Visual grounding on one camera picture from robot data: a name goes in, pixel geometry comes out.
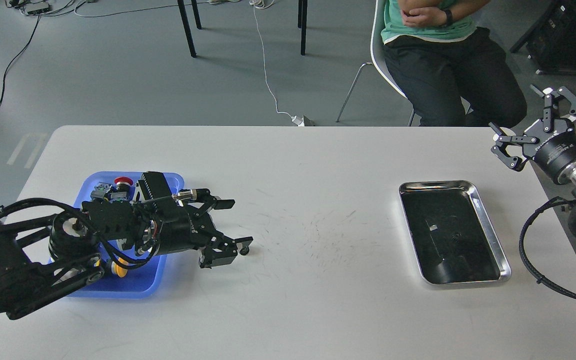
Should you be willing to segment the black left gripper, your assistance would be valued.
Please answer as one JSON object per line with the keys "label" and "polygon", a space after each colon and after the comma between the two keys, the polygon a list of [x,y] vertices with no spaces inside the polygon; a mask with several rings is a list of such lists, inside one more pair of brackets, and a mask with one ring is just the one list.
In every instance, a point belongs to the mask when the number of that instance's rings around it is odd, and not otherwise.
{"label": "black left gripper", "polygon": [[243,246],[250,246],[252,236],[226,239],[220,243],[211,241],[217,235],[210,217],[211,210],[228,210],[234,207],[234,199],[221,199],[213,195],[210,189],[198,188],[190,191],[189,203],[200,203],[201,207],[190,204],[183,206],[168,203],[158,206],[157,215],[161,221],[158,230],[158,246],[155,256],[200,249],[199,267],[212,269],[216,266],[230,265],[240,255]]}

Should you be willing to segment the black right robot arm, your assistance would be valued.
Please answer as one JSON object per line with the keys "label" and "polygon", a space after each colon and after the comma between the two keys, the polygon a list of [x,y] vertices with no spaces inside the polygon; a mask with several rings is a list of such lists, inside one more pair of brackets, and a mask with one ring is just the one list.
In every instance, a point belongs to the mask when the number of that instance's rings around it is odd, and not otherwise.
{"label": "black right robot arm", "polygon": [[533,266],[524,246],[530,225],[544,211],[555,207],[569,207],[567,227],[576,238],[576,95],[566,86],[535,91],[544,101],[542,116],[521,135],[506,134],[499,125],[490,123],[494,131],[491,152],[510,170],[519,172],[531,161],[556,185],[571,183],[574,186],[572,200],[551,198],[528,217],[519,233],[518,246],[519,257],[538,284],[576,300],[576,292],[551,281]]}

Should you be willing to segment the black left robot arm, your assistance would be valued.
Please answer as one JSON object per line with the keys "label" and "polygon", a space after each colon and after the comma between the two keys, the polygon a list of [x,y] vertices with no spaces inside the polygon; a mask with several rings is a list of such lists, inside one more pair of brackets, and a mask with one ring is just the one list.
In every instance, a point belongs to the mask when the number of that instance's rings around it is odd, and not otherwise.
{"label": "black left robot arm", "polygon": [[0,313],[20,319],[62,297],[144,297],[166,256],[199,251],[199,267],[229,265],[252,237],[231,238],[210,212],[234,206],[176,173],[101,171],[78,206],[34,197],[0,207]]}

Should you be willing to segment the person's hand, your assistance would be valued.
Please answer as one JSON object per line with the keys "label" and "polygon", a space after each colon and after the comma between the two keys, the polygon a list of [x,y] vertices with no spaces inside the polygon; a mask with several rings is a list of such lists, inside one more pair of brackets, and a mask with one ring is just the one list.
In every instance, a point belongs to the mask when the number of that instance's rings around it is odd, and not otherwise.
{"label": "person's hand", "polygon": [[438,7],[402,10],[401,18],[403,25],[409,28],[436,28],[445,25],[448,21],[446,12]]}

